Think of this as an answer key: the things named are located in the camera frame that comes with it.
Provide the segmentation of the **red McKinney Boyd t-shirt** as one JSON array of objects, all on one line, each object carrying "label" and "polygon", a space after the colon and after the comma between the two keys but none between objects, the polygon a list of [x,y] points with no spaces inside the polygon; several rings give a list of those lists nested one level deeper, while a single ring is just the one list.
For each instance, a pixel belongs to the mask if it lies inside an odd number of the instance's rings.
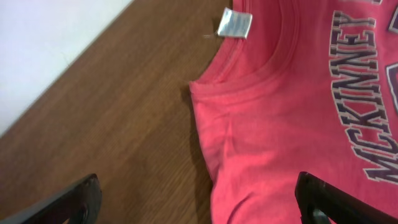
[{"label": "red McKinney Boyd t-shirt", "polygon": [[238,0],[191,82],[213,223],[299,223],[306,171],[397,216],[397,2]]}]

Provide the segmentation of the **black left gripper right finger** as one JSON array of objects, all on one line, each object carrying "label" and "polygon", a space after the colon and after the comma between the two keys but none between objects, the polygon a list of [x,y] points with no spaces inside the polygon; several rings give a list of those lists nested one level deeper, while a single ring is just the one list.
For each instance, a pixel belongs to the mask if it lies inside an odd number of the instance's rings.
[{"label": "black left gripper right finger", "polygon": [[397,218],[308,172],[299,173],[295,198],[302,224],[397,224]]}]

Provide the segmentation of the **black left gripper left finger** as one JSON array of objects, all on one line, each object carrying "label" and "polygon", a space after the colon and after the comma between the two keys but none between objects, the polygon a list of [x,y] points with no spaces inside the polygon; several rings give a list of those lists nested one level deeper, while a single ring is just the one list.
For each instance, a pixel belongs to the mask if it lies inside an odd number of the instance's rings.
[{"label": "black left gripper left finger", "polygon": [[89,174],[51,197],[1,220],[1,224],[95,223],[101,202],[98,177]]}]

